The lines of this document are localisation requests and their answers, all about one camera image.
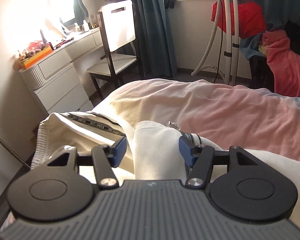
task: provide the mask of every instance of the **blue clamp pad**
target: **blue clamp pad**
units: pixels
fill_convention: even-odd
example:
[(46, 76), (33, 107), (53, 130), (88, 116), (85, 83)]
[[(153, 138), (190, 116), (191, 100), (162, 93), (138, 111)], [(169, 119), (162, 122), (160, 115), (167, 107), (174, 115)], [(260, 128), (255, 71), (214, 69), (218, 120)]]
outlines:
[(124, 155), (126, 154), (127, 144), (127, 138), (125, 136), (121, 136), (121, 138), (110, 147), (107, 158), (111, 167), (119, 167)]
[(189, 167), (193, 167), (202, 148), (195, 146), (191, 141), (181, 136), (179, 138), (179, 151)]

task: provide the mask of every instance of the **red clothing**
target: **red clothing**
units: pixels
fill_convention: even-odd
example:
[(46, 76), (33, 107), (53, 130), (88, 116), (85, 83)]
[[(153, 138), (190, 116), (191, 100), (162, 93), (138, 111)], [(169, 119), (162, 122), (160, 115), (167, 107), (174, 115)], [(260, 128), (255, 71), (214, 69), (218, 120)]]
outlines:
[(290, 49), (290, 39), (284, 30), (265, 31), (263, 45), (269, 45), (267, 64), (275, 79), (275, 93), (300, 97), (300, 56)]
[[(222, 1), (222, 11), (220, 11), (220, 17), (218, 26), (221, 28), (221, 22), (223, 22), (222, 30), (226, 33), (226, 14), (225, 14), (225, 2)], [(212, 7), (211, 20), (214, 21), (217, 11), (217, 2)], [(262, 8), (253, 2), (252, 0), (238, 0), (238, 12), (239, 12), (239, 37), (245, 39), (250, 36), (254, 36), (260, 32), (266, 30), (266, 23), (263, 18)], [(235, 22), (233, 3), (230, 3), (231, 13), (231, 35), (235, 34)]]

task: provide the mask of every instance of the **wall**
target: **wall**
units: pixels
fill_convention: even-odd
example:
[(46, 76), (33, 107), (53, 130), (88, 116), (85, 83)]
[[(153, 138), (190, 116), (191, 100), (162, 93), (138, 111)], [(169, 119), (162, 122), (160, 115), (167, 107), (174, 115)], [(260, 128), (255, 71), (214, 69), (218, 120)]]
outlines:
[[(176, 0), (175, 8), (168, 9), (177, 64), (180, 68), (195, 69), (199, 64), (210, 39), (213, 22), (212, 5), (217, 0)], [(205, 64), (218, 65), (221, 31), (218, 28), (214, 43)], [(223, 35), (223, 49), (220, 70), (225, 71), (226, 35)], [(251, 78), (249, 62), (239, 52), (237, 76)]]
[[(105, 0), (82, 0), (83, 4), (86, 6), (89, 15), (92, 14), (96, 17), (98, 10), (101, 6), (105, 5)], [(76, 60), (73, 64), (75, 67), (75, 70), (77, 71), (81, 84), (83, 85), (88, 97), (90, 97), (93, 93), (96, 92), (96, 89), (94, 87), (94, 84), (90, 78), (90, 75), (87, 73), (87, 69), (94, 64), (96, 64), (98, 61), (100, 61), (100, 57), (102, 57), (105, 54), (103, 47), (91, 52), (88, 55), (85, 55), (84, 57), (79, 58)], [(103, 80), (97, 80), (99, 86), (101, 87), (103, 84), (106, 83), (106, 81)]]
[[(0, 0), (0, 137), (23, 159), (35, 150), (32, 132), (46, 115), (13, 70), (15, 51), (37, 37), (44, 16), (43, 0)], [(104, 0), (83, 0), (96, 14)], [(19, 169), (0, 147), (0, 193)]]

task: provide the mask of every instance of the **white drawer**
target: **white drawer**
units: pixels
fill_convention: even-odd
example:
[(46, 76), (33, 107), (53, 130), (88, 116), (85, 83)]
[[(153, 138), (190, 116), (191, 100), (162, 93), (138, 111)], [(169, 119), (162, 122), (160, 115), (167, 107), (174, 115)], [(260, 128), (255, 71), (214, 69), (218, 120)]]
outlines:
[(77, 75), (77, 72), (75, 71), (74, 67), (71, 67), (66, 72), (55, 78), (53, 81), (44, 85), (42, 90), (37, 93), (37, 96), (39, 97), (44, 107), (46, 109), (50, 109), (53, 105), (56, 104), (56, 102), (58, 102), (79, 84), (80, 79)]
[(48, 79), (53, 73), (67, 65), (69, 62), (71, 62), (71, 57), (64, 49), (61, 49), (39, 63), (39, 67), (45, 79)]
[(103, 46), (100, 32), (93, 33), (93, 38), (94, 41), (96, 42), (97, 47), (99, 47), (100, 45)]
[(64, 50), (68, 53), (71, 61), (74, 61), (96, 47), (93, 35), (88, 35), (75, 43), (67, 46)]
[(48, 113), (64, 113), (77, 111), (81, 106), (85, 105), (88, 96), (82, 85), (78, 85), (67, 93), (60, 101), (52, 106)]
[(79, 107), (78, 111), (87, 112), (87, 111), (91, 111), (92, 109), (93, 109), (93, 104), (91, 103), (90, 100), (88, 100), (82, 106)]

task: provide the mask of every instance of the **chair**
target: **chair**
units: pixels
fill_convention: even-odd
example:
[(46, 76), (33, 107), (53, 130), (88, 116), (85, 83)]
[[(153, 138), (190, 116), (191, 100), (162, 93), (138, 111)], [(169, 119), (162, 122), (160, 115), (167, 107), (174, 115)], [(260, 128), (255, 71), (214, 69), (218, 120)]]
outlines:
[[(103, 99), (102, 92), (96, 78), (112, 82), (115, 88), (123, 85), (123, 74), (129, 67), (138, 65), (141, 79), (145, 78), (139, 44), (135, 32), (134, 9), (131, 0), (102, 6), (98, 12), (98, 22), (106, 57), (94, 66), (88, 68), (94, 86)], [(111, 53), (118, 48), (135, 40), (136, 56)]]

